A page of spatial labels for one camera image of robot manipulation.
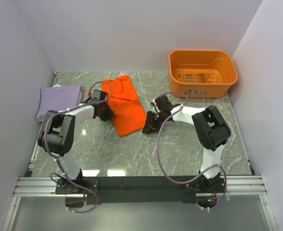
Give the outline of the orange t shirt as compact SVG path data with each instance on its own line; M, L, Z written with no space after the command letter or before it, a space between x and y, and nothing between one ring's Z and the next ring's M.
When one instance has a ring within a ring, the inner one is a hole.
M141 130L146 122L146 112L128 75L106 79L102 90L111 94L108 105L114 112L112 119L119 137Z

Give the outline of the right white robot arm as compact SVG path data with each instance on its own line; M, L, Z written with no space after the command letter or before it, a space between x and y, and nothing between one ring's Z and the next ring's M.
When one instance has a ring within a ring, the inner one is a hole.
M200 190L209 192L219 183L221 177L221 155L231 136L231 130L216 106L207 108L189 107L185 104L172 104L166 95L155 98L153 109L147 112L143 134L162 133L163 126L169 122L184 122L193 125L199 142L203 147L203 160L200 173L187 181L172 179L162 167L157 143L157 158L164 176L175 184L198 183Z

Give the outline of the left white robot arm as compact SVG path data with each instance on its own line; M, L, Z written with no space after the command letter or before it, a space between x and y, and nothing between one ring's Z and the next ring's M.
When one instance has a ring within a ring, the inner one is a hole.
M78 167L72 153L75 126L88 119L99 117L109 121L114 112L108 105L110 93L94 90L88 98L74 108L64 111L49 110L43 120L37 143L57 163L61 174L57 188L67 190L69 194L79 193L86 188L82 170Z

